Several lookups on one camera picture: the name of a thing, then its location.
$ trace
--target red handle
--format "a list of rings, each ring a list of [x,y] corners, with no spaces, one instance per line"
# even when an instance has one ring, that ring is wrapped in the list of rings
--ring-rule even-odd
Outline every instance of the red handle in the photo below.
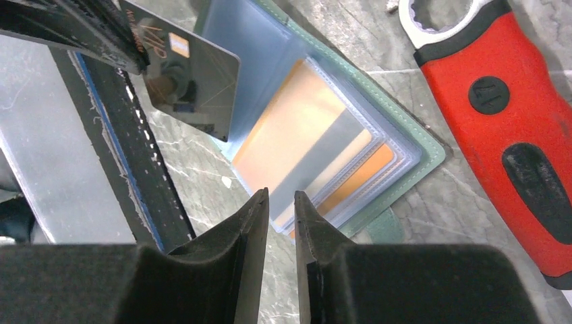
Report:
[[[421,69],[496,210],[547,281],[572,289],[572,109],[512,12],[480,28]]]

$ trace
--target mint green card holder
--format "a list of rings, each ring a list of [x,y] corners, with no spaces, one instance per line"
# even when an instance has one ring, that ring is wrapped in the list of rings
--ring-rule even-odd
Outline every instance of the mint green card holder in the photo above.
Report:
[[[197,19],[194,32],[213,43],[236,53],[241,61],[245,63],[244,61],[253,59],[250,57],[251,53],[243,54],[241,57],[241,53],[236,51],[236,46],[241,46],[240,44],[247,43],[247,39],[234,40],[234,45],[231,46],[229,46],[229,43],[233,43],[232,40],[224,40],[225,32],[229,32],[231,30],[233,33],[236,33],[237,31],[235,29],[237,27],[241,28],[242,26],[236,25],[234,27],[229,27],[227,26],[227,20],[216,21],[212,18],[217,15],[219,16],[221,11],[228,11],[227,15],[232,15],[228,17],[234,17],[238,19],[238,21],[245,22],[248,20],[248,24],[250,25],[252,25],[252,20],[259,19],[257,18],[259,15],[264,17],[265,21],[261,21],[259,28],[253,28],[249,31],[247,26],[248,24],[245,24],[245,30],[241,30],[238,33],[243,32],[244,34],[242,34],[242,37],[250,37],[253,42],[266,44],[261,46],[276,48],[277,51],[280,52],[280,55],[282,55],[282,57],[276,60],[280,63],[283,63],[286,58],[290,58],[288,53],[294,53],[296,50],[299,50],[297,47],[300,46],[299,44],[301,42],[298,40],[303,40],[302,43],[305,47],[310,47],[313,52],[321,54],[323,57],[335,64],[338,69],[343,71],[347,78],[351,80],[352,84],[364,96],[367,96],[371,100],[377,110],[389,119],[397,129],[406,134],[413,143],[418,145],[422,151],[420,162],[340,227],[340,231],[348,237],[352,237],[365,229],[374,243],[397,243],[402,241],[403,228],[399,219],[389,207],[400,196],[403,196],[409,189],[445,160],[445,150],[440,143],[431,134],[429,134],[423,126],[421,126],[396,102],[394,102],[394,100],[392,100],[392,98],[390,98],[377,83],[373,82],[369,77],[367,77],[367,75],[365,75],[365,73],[358,70],[335,51],[327,47],[324,43],[320,42],[301,26],[296,24],[272,0],[211,0],[209,3],[206,3]],[[296,42],[287,38],[292,35],[296,36]],[[252,51],[253,57],[259,55],[259,51]],[[269,59],[265,59],[264,57],[262,57],[262,59],[256,59],[261,65],[264,65],[265,63],[267,63],[269,67],[276,65],[275,62],[272,62],[272,57]],[[266,68],[265,71],[265,73],[276,75],[278,78],[282,78],[282,80],[283,77],[281,76],[284,75],[285,77],[287,74],[287,71],[282,71],[280,69],[272,70],[272,68]],[[242,76],[240,74],[239,90],[241,86],[241,78]],[[260,86],[266,86],[272,82],[261,80],[260,83]],[[251,115],[249,117],[244,117],[244,120],[237,122],[237,124],[245,128],[243,131],[244,134],[248,134],[249,127],[252,129],[252,126],[256,123],[260,113],[258,116]],[[241,117],[239,115],[245,115],[245,113],[240,113],[236,110],[234,114],[233,123],[235,122],[234,119],[236,117]],[[237,150],[234,148],[233,151],[231,146],[222,142],[217,144],[219,144],[223,154],[230,159],[232,158],[233,153]]]

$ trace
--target vip card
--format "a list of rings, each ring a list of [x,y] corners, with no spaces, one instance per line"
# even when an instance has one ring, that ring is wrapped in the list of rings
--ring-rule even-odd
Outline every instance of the vip card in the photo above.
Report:
[[[120,0],[137,48],[153,106],[222,141],[228,140],[239,58],[167,20]]]

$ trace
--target gray marble countertop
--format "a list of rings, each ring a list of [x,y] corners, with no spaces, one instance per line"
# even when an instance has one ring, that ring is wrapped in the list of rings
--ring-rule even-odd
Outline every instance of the gray marble countertop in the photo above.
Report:
[[[148,9],[191,30],[201,0],[137,0]],[[513,262],[543,323],[572,323],[562,292],[549,287],[508,230],[447,128],[423,75],[413,46],[385,0],[276,0],[298,24],[369,74],[444,143],[447,160],[393,209],[405,242],[479,243],[501,249]],[[425,0],[435,26],[454,24],[470,0]],[[543,52],[560,93],[572,102],[572,1],[515,0],[517,19]],[[229,162],[206,135],[155,111],[134,77],[165,161],[185,208],[200,234],[234,213],[248,199]],[[356,240],[368,242],[367,234]],[[261,323],[298,323],[295,249],[269,229],[260,301]]]

